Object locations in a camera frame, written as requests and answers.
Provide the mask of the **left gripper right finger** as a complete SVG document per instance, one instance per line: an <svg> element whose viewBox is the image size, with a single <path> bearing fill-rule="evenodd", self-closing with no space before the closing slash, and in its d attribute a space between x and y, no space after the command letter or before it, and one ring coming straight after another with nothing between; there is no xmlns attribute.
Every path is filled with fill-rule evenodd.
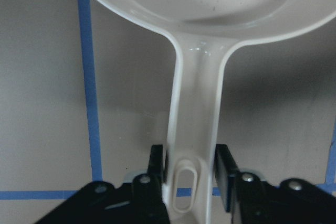
<svg viewBox="0 0 336 224"><path fill-rule="evenodd" d="M214 174L232 223L335 223L335 197L299 178L278 187L240 170L225 144L217 144Z"/></svg>

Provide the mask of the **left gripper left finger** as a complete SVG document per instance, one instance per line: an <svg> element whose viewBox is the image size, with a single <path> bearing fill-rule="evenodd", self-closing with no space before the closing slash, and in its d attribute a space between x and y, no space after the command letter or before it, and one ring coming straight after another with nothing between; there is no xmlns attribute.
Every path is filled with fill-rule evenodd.
<svg viewBox="0 0 336 224"><path fill-rule="evenodd" d="M86 184L38 223L170 223L162 200L163 146L152 145L148 168L116 188Z"/></svg>

